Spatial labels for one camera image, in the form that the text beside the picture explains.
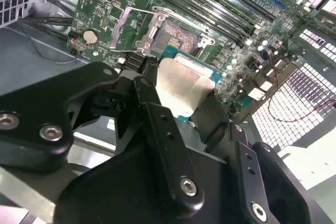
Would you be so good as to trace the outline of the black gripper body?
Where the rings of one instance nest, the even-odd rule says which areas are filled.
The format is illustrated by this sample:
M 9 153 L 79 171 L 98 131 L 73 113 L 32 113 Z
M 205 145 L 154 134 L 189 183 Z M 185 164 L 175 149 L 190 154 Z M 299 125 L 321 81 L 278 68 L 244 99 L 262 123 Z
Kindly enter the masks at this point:
M 244 223 L 227 165 L 189 149 L 205 193 L 203 207 L 181 219 L 161 202 L 149 149 L 141 144 L 74 179 L 63 191 L 55 223 Z

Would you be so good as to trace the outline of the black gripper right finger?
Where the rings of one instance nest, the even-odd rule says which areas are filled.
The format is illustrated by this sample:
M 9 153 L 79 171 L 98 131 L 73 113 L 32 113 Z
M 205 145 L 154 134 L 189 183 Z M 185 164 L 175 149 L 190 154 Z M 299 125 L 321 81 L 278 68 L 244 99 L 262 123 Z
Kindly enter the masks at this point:
M 309 197 L 284 162 L 265 143 L 249 145 L 213 94 L 194 112 L 205 152 L 221 164 L 217 185 L 230 223 L 312 223 Z

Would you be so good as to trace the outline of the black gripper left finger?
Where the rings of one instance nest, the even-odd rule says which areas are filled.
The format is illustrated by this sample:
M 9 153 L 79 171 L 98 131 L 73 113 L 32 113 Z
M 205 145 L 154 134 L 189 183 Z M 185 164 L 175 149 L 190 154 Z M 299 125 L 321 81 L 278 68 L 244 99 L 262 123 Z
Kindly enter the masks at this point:
M 75 129 L 100 116 L 117 121 L 125 153 L 149 149 L 161 202 L 179 218 L 202 208 L 204 191 L 170 109 L 145 76 L 128 79 L 95 62 L 1 96 L 1 164 L 33 173 L 66 161 Z

